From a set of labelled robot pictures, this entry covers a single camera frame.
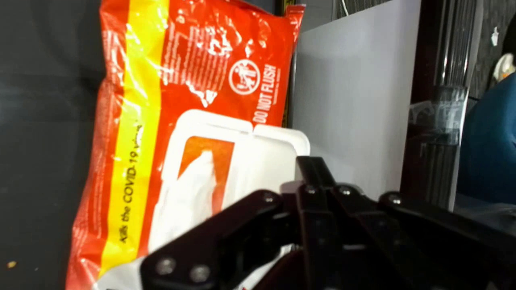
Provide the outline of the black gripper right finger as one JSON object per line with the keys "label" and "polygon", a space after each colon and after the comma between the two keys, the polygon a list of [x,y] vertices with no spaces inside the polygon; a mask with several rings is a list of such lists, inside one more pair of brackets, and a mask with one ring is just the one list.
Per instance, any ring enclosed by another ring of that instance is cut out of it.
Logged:
{"label": "black gripper right finger", "polygon": [[511,235],[397,191],[374,201],[318,156],[297,179],[308,290],[516,290]]}

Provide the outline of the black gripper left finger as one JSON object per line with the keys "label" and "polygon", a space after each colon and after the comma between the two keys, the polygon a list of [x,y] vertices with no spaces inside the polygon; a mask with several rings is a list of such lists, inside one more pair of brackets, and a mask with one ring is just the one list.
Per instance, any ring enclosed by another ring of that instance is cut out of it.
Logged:
{"label": "black gripper left finger", "polygon": [[178,238],[139,267],[144,290],[234,290],[297,240],[289,201],[257,190]]}

